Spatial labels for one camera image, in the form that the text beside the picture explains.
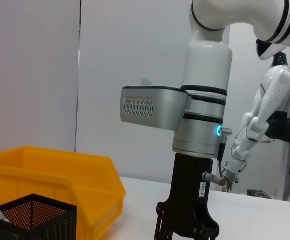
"white table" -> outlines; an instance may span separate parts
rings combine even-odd
[[[127,195],[122,216],[101,240],[152,240],[156,205],[170,184],[121,178]],[[290,240],[290,202],[210,191],[208,210],[220,226],[217,240]],[[184,239],[176,234],[173,240]]]

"white wall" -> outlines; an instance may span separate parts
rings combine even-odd
[[[110,156],[122,176],[171,180],[173,132],[120,122],[119,99],[121,87],[139,85],[141,79],[149,79],[153,85],[181,85],[191,35],[190,3],[83,1],[78,152]],[[255,40],[251,26],[235,24],[230,30],[233,63],[224,126],[235,134],[271,62],[258,59]],[[290,49],[285,52],[290,59]],[[228,140],[229,147],[233,138]],[[224,160],[229,157],[229,147]],[[279,141],[258,144],[234,192],[253,188],[274,194],[280,153]]]
[[[259,60],[255,42],[252,26],[244,23],[231,25],[229,46],[233,51],[233,60],[223,126],[233,129],[233,135],[228,138],[224,160],[229,159],[234,137],[240,129],[241,117],[245,112],[250,111],[261,77],[272,62],[272,59]],[[286,53],[290,64],[290,47],[283,52]],[[241,193],[246,192],[246,189],[257,189],[274,195],[279,177],[281,153],[282,141],[280,140],[258,143],[251,150],[247,167],[240,173],[240,182],[233,186],[233,192]]]
[[[0,0],[0,150],[74,150],[79,7]]]

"label sticker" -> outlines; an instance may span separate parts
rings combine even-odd
[[[202,181],[200,183],[200,188],[199,188],[199,193],[198,193],[199,198],[205,196],[205,188],[206,188],[206,183],[204,181]]]

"yellow plastic bin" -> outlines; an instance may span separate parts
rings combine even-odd
[[[38,194],[78,207],[77,240],[96,240],[122,213],[109,157],[24,146],[0,152],[0,205]]]

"black mesh basket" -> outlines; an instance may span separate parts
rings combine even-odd
[[[0,205],[0,240],[75,240],[77,207],[32,194]]]

